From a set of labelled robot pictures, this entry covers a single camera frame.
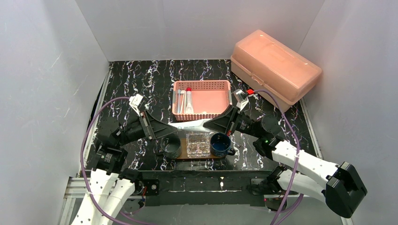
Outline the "brown wooden oval tray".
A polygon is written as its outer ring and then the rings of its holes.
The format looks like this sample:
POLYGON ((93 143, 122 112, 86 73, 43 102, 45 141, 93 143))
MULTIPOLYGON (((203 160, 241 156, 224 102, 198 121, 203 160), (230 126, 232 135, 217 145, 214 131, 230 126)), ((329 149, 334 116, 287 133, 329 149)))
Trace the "brown wooden oval tray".
POLYGON ((188 157, 186 139, 181 139, 181 150, 182 150, 182 153, 177 158, 177 160, 200 160, 200 159, 221 159, 222 158, 222 157, 216 157, 212 154, 210 154, 209 156, 203 156, 203 157, 198 157, 198 156, 188 157))

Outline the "red capped toothpaste tube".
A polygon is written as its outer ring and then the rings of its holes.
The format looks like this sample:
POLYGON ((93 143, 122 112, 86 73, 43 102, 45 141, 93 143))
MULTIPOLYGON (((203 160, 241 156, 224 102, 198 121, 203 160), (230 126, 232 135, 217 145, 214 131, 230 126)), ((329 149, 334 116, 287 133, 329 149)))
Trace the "red capped toothpaste tube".
POLYGON ((194 114, 190 87, 188 87, 185 92, 185 111, 184 112, 186 114, 194 114))

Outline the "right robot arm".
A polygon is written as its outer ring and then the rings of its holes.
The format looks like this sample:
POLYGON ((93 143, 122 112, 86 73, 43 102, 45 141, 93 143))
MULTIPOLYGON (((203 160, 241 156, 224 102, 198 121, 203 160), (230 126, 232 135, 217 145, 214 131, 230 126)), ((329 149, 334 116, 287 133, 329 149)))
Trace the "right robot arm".
POLYGON ((343 162, 339 165, 304 150, 297 151, 296 146, 284 139, 278 121, 273 117, 253 120, 230 105, 222 114, 206 119, 203 127, 226 135, 238 131, 256 137, 253 145, 261 156, 296 169, 298 174, 294 176, 292 191, 324 202, 341 217, 351 218, 367 195, 367 189, 352 164, 343 162))

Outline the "clear packaged toothbrushes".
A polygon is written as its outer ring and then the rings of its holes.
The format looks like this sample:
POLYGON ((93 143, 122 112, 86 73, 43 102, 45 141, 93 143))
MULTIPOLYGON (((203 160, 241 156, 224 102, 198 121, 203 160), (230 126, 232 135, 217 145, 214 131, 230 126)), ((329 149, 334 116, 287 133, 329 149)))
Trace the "clear packaged toothbrushes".
POLYGON ((211 155, 209 132, 188 132, 186 151, 188 158, 205 158, 211 155))

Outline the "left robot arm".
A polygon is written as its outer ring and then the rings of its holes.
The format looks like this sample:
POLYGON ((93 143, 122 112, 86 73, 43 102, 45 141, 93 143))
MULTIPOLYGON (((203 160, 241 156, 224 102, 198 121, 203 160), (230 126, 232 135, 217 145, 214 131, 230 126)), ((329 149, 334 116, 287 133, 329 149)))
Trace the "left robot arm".
POLYGON ((97 163, 87 175, 82 172, 86 186, 82 204, 72 221, 73 225, 124 225, 117 219, 123 205, 142 185, 142 174, 122 170, 127 157, 123 146, 139 139, 157 140, 175 134, 177 128, 140 113, 133 122, 119 127, 97 144, 97 163))

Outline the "dark blue mug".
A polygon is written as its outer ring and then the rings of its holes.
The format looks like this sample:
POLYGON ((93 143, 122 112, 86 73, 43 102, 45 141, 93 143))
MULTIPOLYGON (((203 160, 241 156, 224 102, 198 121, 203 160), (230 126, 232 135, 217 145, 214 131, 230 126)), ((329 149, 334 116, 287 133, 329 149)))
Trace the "dark blue mug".
POLYGON ((229 136, 216 133, 210 139, 210 151, 215 157, 225 157, 227 155, 234 156, 236 151, 231 147, 231 140, 229 136))

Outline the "pink plastic basket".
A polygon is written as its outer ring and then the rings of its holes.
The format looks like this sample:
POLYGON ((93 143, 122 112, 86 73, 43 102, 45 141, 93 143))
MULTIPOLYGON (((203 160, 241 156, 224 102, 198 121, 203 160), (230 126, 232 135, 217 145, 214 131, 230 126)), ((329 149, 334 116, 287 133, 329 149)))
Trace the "pink plastic basket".
POLYGON ((173 85, 172 113, 177 121, 211 119, 232 104, 230 82, 227 80, 176 81, 173 85), (177 114, 177 90, 191 88, 194 114, 177 114))

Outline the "black capped toothpaste tube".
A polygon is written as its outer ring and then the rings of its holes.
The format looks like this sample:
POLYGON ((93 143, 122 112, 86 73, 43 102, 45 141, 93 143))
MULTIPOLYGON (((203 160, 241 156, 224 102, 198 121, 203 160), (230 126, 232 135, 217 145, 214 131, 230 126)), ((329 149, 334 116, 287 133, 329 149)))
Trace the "black capped toothpaste tube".
POLYGON ((204 123, 210 119, 192 120, 186 122, 168 123, 170 126, 177 128, 178 131, 192 131, 192 132, 212 132, 211 129, 205 128, 204 123))

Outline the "grey green mug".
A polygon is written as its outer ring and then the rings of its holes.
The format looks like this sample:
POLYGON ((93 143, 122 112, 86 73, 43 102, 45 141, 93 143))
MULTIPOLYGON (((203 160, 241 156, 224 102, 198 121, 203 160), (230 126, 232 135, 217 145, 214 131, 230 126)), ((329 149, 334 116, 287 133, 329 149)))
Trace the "grey green mug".
POLYGON ((177 159, 182 154, 181 139, 177 134, 169 134, 160 140, 160 149, 157 156, 177 159))

